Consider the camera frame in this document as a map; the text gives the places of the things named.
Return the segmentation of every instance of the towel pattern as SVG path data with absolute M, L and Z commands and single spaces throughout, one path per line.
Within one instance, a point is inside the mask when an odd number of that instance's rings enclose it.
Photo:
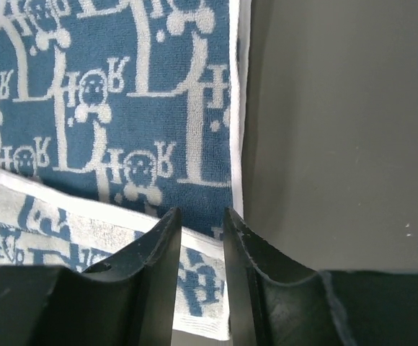
M 64 265 L 81 272 L 138 239 L 158 220 L 113 205 L 105 208 L 99 202 L 65 195 L 29 179 L 6 179 L 8 176 L 10 173 L 0 169 L 0 265 Z M 184 230 L 175 329 L 220 340 L 228 338 L 221 245 L 220 241 Z
M 0 0 L 0 167 L 220 234 L 228 0 Z

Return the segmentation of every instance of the folded towel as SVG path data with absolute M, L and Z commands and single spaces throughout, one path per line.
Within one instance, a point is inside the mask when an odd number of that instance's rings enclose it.
M 228 338 L 220 239 L 223 209 L 242 213 L 239 11 L 0 0 L 0 264 L 83 270 L 178 206 L 195 232 L 174 328 Z

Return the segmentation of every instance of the fabric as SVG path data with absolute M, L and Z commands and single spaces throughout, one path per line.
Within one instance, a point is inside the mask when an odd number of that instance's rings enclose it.
M 50 263 L 82 271 L 157 222 L 0 169 L 0 265 Z M 222 243 L 183 228 L 174 329 L 229 338 L 225 277 Z
M 219 269 L 223 209 L 242 214 L 239 6 L 0 0 L 0 264 L 82 270 L 150 229 L 138 228 L 141 216 L 130 210 L 156 222 L 178 206 L 192 236 L 216 239 L 219 250 L 182 250 L 174 327 L 228 337 Z M 26 177 L 18 197 L 4 170 Z M 49 190 L 63 202 L 45 198 Z M 19 202 L 4 207 L 12 198 Z M 75 221 L 84 202 L 97 213 Z M 102 219 L 119 207 L 134 215 L 127 231 Z M 102 231 L 90 234 L 97 220 Z M 15 239 L 13 255 L 2 252 L 6 239 Z

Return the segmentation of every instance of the printed logo pattern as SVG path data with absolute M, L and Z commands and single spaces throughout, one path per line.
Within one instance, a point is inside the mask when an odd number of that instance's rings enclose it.
M 83 247 L 59 238 L 47 247 L 47 236 L 54 231 L 46 227 L 37 234 L 0 224 L 0 264 L 65 265 L 83 271 L 111 254 L 92 247 Z M 143 233 L 133 231 L 134 239 Z M 194 249 L 182 247 L 177 286 L 176 313 L 220 318 L 223 311 L 225 276 L 223 263 Z
M 0 0 L 0 167 L 153 216 L 179 206 L 218 236 L 232 204 L 228 3 Z

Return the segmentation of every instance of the terry cloth towel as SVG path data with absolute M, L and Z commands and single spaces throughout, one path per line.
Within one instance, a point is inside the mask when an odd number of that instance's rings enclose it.
M 228 338 L 220 239 L 223 209 L 242 213 L 239 7 L 0 0 L 0 264 L 83 270 L 178 206 L 174 328 Z

